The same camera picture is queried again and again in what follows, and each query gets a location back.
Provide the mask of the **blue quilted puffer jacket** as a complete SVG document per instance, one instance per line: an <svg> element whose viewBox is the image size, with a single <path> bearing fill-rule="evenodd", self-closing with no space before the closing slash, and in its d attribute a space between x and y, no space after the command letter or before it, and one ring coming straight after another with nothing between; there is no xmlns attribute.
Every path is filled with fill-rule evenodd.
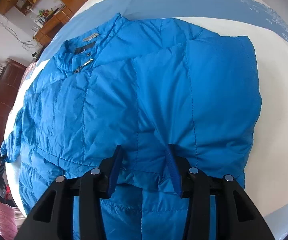
<svg viewBox="0 0 288 240"><path fill-rule="evenodd" d="M108 239L181 239L188 200L167 147L207 175L245 183L261 96L254 47L174 18L121 15L65 41L27 89L1 153L20 159L29 213L58 176L81 177L123 148L101 201Z"/></svg>

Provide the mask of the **blue and white bed blanket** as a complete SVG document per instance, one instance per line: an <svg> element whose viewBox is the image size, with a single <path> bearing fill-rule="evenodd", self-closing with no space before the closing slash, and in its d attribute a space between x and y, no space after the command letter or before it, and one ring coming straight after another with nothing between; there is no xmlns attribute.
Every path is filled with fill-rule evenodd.
<svg viewBox="0 0 288 240"><path fill-rule="evenodd" d="M273 239L288 239L288 25L262 0L88 0L55 35L30 79L19 89L4 141L14 129L27 89L61 45L116 15L131 21L174 18L221 36L250 39L261 111L244 168L245 183L240 186L261 213ZM6 171L15 203L27 217L30 212L24 211L19 192L20 164L20 159L10 163L7 158ZM78 197L73 204L73 239L81 239Z"/></svg>

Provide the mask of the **dark wooden headboard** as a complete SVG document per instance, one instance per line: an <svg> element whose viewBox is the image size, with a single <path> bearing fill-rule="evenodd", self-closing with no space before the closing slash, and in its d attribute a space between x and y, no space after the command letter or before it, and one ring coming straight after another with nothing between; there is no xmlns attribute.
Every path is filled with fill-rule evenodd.
<svg viewBox="0 0 288 240"><path fill-rule="evenodd" d="M14 106L25 70L26 66L8 58L0 77L0 147L4 140L8 115Z"/></svg>

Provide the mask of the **wooden desk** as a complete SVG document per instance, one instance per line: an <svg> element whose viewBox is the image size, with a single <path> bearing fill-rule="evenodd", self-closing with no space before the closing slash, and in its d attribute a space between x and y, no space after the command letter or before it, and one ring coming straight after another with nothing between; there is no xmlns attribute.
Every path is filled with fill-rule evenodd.
<svg viewBox="0 0 288 240"><path fill-rule="evenodd" d="M72 16L72 11L67 6L63 7L37 31L33 36L33 39L42 46L47 47L58 31L60 31Z"/></svg>

